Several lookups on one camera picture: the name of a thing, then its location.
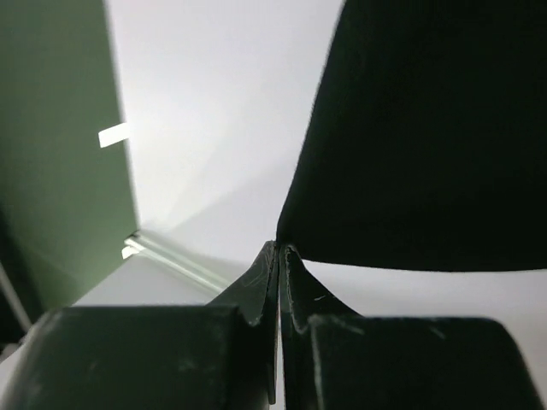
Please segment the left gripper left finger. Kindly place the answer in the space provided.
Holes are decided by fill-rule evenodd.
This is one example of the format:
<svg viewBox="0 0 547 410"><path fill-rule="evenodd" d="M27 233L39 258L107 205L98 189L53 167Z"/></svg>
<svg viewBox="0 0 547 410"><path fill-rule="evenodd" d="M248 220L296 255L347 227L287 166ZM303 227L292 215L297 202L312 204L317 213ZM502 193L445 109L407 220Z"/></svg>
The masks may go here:
<svg viewBox="0 0 547 410"><path fill-rule="evenodd" d="M267 409L276 401L279 250L204 305L67 307L25 342L4 409Z"/></svg>

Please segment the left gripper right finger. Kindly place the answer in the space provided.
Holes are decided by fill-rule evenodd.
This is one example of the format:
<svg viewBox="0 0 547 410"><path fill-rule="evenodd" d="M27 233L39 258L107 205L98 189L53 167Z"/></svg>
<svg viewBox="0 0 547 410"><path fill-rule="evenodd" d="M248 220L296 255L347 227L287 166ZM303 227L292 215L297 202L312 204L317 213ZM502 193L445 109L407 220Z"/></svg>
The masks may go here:
<svg viewBox="0 0 547 410"><path fill-rule="evenodd" d="M289 409L540 409L514 339L492 319L370 317L340 301L292 246L279 252Z"/></svg>

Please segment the black t shirt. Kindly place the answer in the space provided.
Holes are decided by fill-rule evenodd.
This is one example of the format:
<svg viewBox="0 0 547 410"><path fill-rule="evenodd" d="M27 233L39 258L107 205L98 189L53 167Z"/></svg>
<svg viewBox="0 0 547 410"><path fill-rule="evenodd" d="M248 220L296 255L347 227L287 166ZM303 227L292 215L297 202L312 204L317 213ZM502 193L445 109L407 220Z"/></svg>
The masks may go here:
<svg viewBox="0 0 547 410"><path fill-rule="evenodd" d="M545 2L346 2L276 238L332 264L545 268Z"/></svg>

